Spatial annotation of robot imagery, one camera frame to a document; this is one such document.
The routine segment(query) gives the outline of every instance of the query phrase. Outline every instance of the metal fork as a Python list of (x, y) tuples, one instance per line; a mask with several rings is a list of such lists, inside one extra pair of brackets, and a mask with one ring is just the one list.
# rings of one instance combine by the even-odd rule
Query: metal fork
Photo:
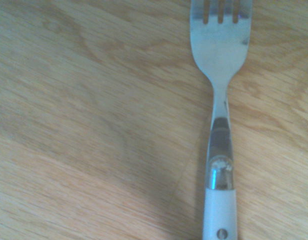
[(203, 240), (237, 240), (236, 190), (227, 87), (246, 59), (252, 0), (240, 0), (237, 23), (233, 23), (232, 0), (224, 0), (222, 23), (218, 23), (218, 6), (218, 0), (210, 0), (207, 24), (203, 22), (204, 0), (192, 0), (190, 13), (190, 40), (194, 60), (209, 78), (214, 90), (207, 150)]

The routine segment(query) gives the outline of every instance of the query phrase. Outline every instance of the white handle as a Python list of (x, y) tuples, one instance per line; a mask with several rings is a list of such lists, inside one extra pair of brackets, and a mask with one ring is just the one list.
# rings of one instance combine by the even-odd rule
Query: white handle
[(236, 190), (206, 188), (203, 240), (237, 240)]

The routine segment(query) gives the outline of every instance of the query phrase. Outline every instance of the wood grain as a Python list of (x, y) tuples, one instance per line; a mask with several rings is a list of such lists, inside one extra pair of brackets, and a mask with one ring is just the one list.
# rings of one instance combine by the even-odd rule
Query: wood grain
[[(201, 239), (189, 10), (0, 0), (0, 240)], [(308, 0), (254, 0), (229, 105), (240, 240), (308, 240)]]

